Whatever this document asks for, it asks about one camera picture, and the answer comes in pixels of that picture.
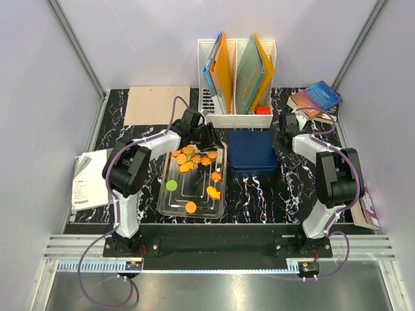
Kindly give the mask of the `blue tin lid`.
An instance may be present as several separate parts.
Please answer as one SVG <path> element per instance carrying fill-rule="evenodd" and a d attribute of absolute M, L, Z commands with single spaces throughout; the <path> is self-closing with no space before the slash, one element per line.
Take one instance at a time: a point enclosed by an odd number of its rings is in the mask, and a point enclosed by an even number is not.
<path fill-rule="evenodd" d="M 277 169 L 278 158 L 270 131 L 234 130 L 228 134 L 230 168 L 235 170 Z"/>

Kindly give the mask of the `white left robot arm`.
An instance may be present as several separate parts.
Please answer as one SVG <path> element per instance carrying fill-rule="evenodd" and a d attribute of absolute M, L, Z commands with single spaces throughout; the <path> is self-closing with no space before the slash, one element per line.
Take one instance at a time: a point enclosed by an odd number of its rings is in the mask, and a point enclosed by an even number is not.
<path fill-rule="evenodd" d="M 120 138 L 114 145 L 102 171 L 109 194 L 114 200 L 115 222 L 106 233 L 107 246 L 127 257 L 142 250 L 137 194 L 145 183 L 149 163 L 154 158 L 189 146 L 201 151 L 222 148 L 214 125 L 205 116 L 187 108 L 180 119 L 161 132 L 141 139 Z"/>

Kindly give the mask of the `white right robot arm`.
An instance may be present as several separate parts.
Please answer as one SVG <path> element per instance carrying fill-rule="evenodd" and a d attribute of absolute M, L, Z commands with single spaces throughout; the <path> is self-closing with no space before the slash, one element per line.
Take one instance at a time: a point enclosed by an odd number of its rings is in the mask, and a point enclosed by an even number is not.
<path fill-rule="evenodd" d="M 337 148 L 314 133 L 300 130 L 295 113 L 279 117 L 280 145 L 315 165 L 317 201 L 292 238 L 275 238 L 276 256 L 315 257 L 329 248 L 329 230 L 340 213 L 364 195 L 359 155 L 354 148 Z"/>

